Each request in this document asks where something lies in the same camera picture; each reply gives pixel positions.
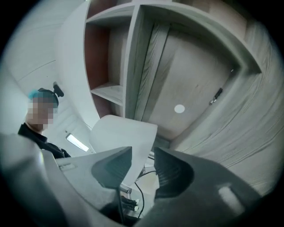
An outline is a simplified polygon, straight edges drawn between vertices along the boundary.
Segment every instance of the gray plastic part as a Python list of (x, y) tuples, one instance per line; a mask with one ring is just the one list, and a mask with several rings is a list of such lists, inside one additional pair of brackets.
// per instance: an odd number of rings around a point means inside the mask
[(219, 189), (224, 186), (232, 190), (245, 209), (260, 199), (246, 182), (216, 162), (164, 148), (158, 152), (188, 163), (194, 171), (194, 178), (190, 186), (176, 197), (156, 199), (153, 208), (137, 223), (137, 227), (226, 225), (236, 218), (236, 213), (219, 195)]
[[(116, 154), (121, 148), (55, 161), (51, 152), (40, 151), (34, 142), (19, 135), (0, 135), (0, 145), (3, 177), (15, 199), (38, 225), (122, 226), (98, 211), (112, 200), (112, 192), (102, 188), (91, 176), (94, 163)], [(220, 196), (219, 190), (223, 187), (230, 188), (244, 209), (260, 199), (248, 184), (213, 161), (163, 148), (159, 152), (189, 164), (194, 178), (189, 187), (175, 197), (157, 198), (153, 208), (135, 227), (225, 225), (236, 213)]]
[(94, 178), (104, 187), (119, 191), (123, 179), (131, 167), (132, 147), (126, 147), (116, 154), (97, 161), (92, 169)]
[(0, 145), (3, 177), (17, 202), (39, 226), (122, 226), (77, 193), (51, 152), (40, 151), (34, 142), (19, 135), (0, 134)]
[(115, 198), (115, 190), (104, 188), (91, 170), (95, 163), (123, 151), (121, 147), (82, 157), (56, 159), (56, 163), (74, 189), (92, 206), (101, 210)]

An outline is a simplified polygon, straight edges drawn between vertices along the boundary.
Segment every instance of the shelf compartment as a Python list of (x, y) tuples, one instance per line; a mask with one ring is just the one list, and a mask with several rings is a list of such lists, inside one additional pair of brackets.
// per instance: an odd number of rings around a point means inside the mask
[(91, 93), (105, 98), (119, 106), (122, 106), (122, 86), (113, 83), (106, 83), (93, 90)]
[(129, 4), (116, 6), (86, 21), (87, 78), (100, 117), (122, 117), (124, 60), (133, 9)]

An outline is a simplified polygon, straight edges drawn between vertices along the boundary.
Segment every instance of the person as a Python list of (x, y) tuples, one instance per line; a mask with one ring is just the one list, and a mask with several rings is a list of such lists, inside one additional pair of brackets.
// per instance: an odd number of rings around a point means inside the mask
[(54, 158), (71, 157), (66, 150), (49, 143), (43, 136), (43, 131), (48, 124), (53, 122), (53, 117), (58, 111), (58, 97), (63, 97), (64, 93), (54, 84), (54, 91), (41, 88), (29, 94), (29, 108), (25, 122), (21, 125), (18, 134), (34, 141), (40, 149), (50, 151)]

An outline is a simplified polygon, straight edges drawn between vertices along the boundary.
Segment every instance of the black cable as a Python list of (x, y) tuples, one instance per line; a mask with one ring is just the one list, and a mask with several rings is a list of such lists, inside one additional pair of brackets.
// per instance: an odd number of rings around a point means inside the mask
[(139, 216), (138, 216), (138, 218), (140, 218), (140, 215), (142, 214), (142, 212), (143, 212), (143, 210), (144, 210), (144, 203), (145, 203), (145, 201), (144, 201), (144, 195), (143, 195), (143, 192), (141, 191), (140, 187), (138, 187), (138, 189), (139, 189), (139, 191), (141, 192), (141, 195), (142, 195), (142, 201), (143, 201), (142, 210), (140, 211), (140, 214), (139, 214)]
[(139, 178), (140, 178), (140, 177), (142, 177), (142, 176), (145, 176), (145, 175), (147, 175), (148, 173), (151, 173), (151, 172), (156, 172), (156, 170), (153, 170), (153, 171), (150, 171), (150, 172), (144, 173), (144, 174), (142, 174), (141, 176), (139, 176)]
[[(155, 170), (153, 170), (153, 171), (150, 171), (150, 172), (144, 173), (144, 174), (142, 174), (140, 177), (145, 176), (145, 175), (147, 175), (148, 173), (151, 173), (151, 172), (156, 172), (156, 171), (155, 171)], [(141, 195), (142, 195), (142, 201), (143, 201), (142, 210), (140, 211), (140, 214), (139, 214), (139, 216), (138, 216), (138, 218), (140, 218), (140, 215), (142, 214), (142, 212), (143, 212), (143, 210), (144, 210), (145, 201), (144, 201), (144, 195), (143, 195), (142, 190), (140, 189), (140, 187), (138, 187), (138, 185), (136, 184), (136, 182), (135, 182), (135, 185), (136, 185), (136, 187), (139, 189), (139, 191), (141, 192)]]

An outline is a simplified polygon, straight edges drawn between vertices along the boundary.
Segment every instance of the teal hair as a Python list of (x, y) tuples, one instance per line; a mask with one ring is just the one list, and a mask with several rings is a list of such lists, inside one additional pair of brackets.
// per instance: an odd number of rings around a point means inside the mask
[(39, 93), (38, 90), (36, 90), (36, 89), (32, 90), (32, 91), (28, 94), (28, 98), (29, 98), (30, 100), (32, 100), (34, 97), (37, 96), (37, 93)]
[(56, 102), (54, 96), (50, 92), (45, 92), (45, 91), (38, 91), (36, 89), (32, 90), (28, 94), (28, 98), (32, 100), (33, 98), (39, 98), (39, 97), (46, 97), (46, 98), (52, 98), (53, 99), (53, 108), (57, 109), (58, 108), (58, 103)]

